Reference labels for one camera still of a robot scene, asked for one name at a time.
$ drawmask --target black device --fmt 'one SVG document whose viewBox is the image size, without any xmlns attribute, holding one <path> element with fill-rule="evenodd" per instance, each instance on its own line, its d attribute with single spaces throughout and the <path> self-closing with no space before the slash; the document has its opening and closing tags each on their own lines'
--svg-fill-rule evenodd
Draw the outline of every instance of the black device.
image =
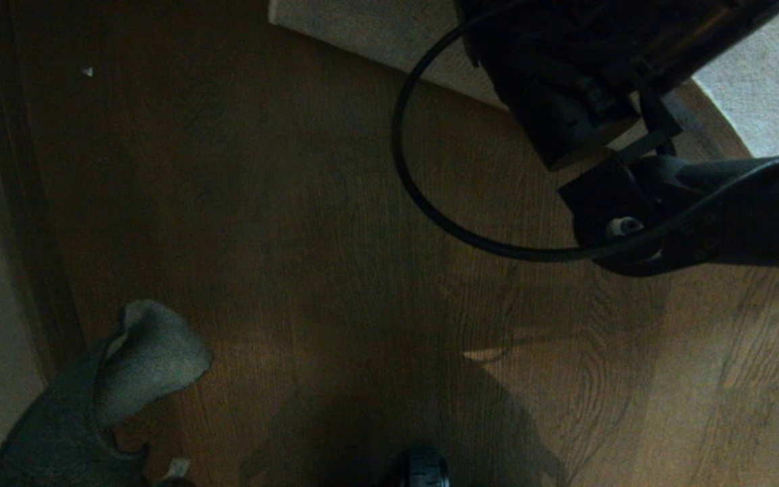
<svg viewBox="0 0 779 487">
<path fill-rule="evenodd" d="M 779 0 L 455 4 L 461 24 L 411 72 L 393 119 L 396 170 L 433 222 L 507 258 L 594 259 L 624 275 L 702 262 L 779 266 L 779 157 L 681 160 L 671 144 L 681 127 L 662 102 L 697 69 L 779 14 Z M 473 64 L 488 73 L 550 170 L 603 159 L 559 191 L 581 247 L 529 249 L 482 237 L 446 218 L 415 185 L 402 150 L 405 107 L 433 59 L 463 37 Z M 640 119 L 645 136 L 618 151 L 606 148 Z"/>
<path fill-rule="evenodd" d="M 408 451 L 402 460 L 401 475 L 386 485 L 392 487 L 449 487 L 446 462 L 434 447 L 420 446 Z"/>
</svg>

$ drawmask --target wooden floor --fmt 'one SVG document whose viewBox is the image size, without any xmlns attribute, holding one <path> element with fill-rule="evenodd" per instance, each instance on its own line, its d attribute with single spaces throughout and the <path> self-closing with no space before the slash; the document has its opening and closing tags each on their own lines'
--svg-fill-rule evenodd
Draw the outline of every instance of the wooden floor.
<svg viewBox="0 0 779 487">
<path fill-rule="evenodd" d="M 152 475 L 187 456 L 201 487 L 362 486 L 427 442 L 454 485 L 779 486 L 779 269 L 634 280 L 451 240 L 392 170 L 402 74 L 269 26 L 265 2 L 13 8 L 87 339 L 149 296 L 216 355 L 120 432 L 154 445 Z M 572 244 L 572 175 L 506 114 L 423 87 L 409 129 L 442 209 Z"/>
</svg>

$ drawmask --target gray fabric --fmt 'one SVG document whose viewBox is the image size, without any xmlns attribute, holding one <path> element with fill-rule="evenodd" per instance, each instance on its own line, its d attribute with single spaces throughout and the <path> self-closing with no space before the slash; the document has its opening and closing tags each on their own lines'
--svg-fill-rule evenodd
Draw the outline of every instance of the gray fabric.
<svg viewBox="0 0 779 487">
<path fill-rule="evenodd" d="M 149 402 L 186 388 L 212 363 L 212 354 L 188 321 L 157 302 L 129 304 L 121 321 L 126 332 L 112 342 L 95 398 L 101 428 L 117 425 Z"/>
<path fill-rule="evenodd" d="M 199 378 L 210 361 L 210 352 L 175 312 L 155 302 L 127 306 L 118 332 L 68 367 L 10 432 L 0 449 L 0 487 L 142 485 L 148 447 L 118 450 L 99 426 L 96 404 L 106 423 L 126 419 Z"/>
</svg>

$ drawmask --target black wheel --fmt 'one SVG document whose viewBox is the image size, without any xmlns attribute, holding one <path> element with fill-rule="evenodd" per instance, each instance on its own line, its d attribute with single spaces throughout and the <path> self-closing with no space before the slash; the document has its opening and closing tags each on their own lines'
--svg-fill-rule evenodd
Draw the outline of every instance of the black wheel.
<svg viewBox="0 0 779 487">
<path fill-rule="evenodd" d="M 436 449 L 424 446 L 408 453 L 402 487 L 449 487 L 446 462 Z"/>
</svg>

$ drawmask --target black cable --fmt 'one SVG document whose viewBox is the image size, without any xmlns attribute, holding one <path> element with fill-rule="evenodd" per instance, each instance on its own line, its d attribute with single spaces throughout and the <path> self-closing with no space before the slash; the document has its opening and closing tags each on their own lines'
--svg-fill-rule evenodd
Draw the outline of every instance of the black cable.
<svg viewBox="0 0 779 487">
<path fill-rule="evenodd" d="M 417 81 L 420 80 L 429 65 L 432 64 L 432 62 L 435 61 L 435 58 L 441 55 L 447 47 L 457 41 L 458 38 L 463 37 L 474 28 L 479 27 L 479 25 L 494 21 L 514 10 L 539 2 L 542 2 L 542 0 L 516 0 L 514 2 L 504 3 L 500 7 L 491 9 L 461 22 L 458 27 L 454 28 L 454 30 L 448 32 L 448 34 L 445 34 L 441 40 L 437 41 L 437 43 L 425 53 L 423 58 L 417 62 L 417 65 L 408 75 L 408 79 L 405 80 L 401 93 L 399 93 L 398 100 L 396 101 L 396 110 L 395 113 L 393 113 L 392 120 L 392 150 L 393 158 L 395 158 L 396 163 L 396 172 L 398 172 L 399 178 L 402 179 L 405 191 L 408 192 L 408 195 L 414 200 L 414 203 L 429 217 L 429 219 L 441 227 L 442 230 L 445 230 L 453 237 L 458 238 L 458 240 L 461 240 L 470 246 L 485 250 L 485 252 L 497 256 L 504 256 L 505 258 L 531 262 L 571 262 L 577 260 L 608 258 L 608 256 L 624 253 L 628 250 L 633 250 L 638 246 L 643 246 L 644 244 L 665 237 L 665 235 L 679 229 L 681 225 L 686 224 L 690 219 L 716 203 L 720 198 L 726 197 L 726 195 L 733 191 L 740 191 L 746 186 L 758 183 L 762 179 L 772 177 L 779 173 L 779 158 L 775 158 L 775 160 L 760 164 L 760 166 L 748 170 L 748 172 L 743 175 L 727 181 L 720 186 L 720 188 L 717 188 L 717 190 L 710 192 L 705 197 L 702 197 L 697 203 L 678 215 L 663 221 L 661 224 L 634 233 L 629 237 L 622 237 L 621 239 L 601 244 L 600 246 L 576 247 L 571 249 L 533 249 L 529 247 L 513 246 L 509 243 L 501 243 L 501 241 L 491 240 L 491 238 L 473 233 L 452 221 L 448 216 L 441 213 L 441 210 L 438 210 L 433 206 L 423 192 L 420 191 L 417 187 L 417 183 L 414 182 L 414 179 L 410 175 L 408 162 L 404 158 L 402 130 L 404 126 L 404 112 L 405 108 L 407 108 L 410 95 L 414 91 Z"/>
</svg>

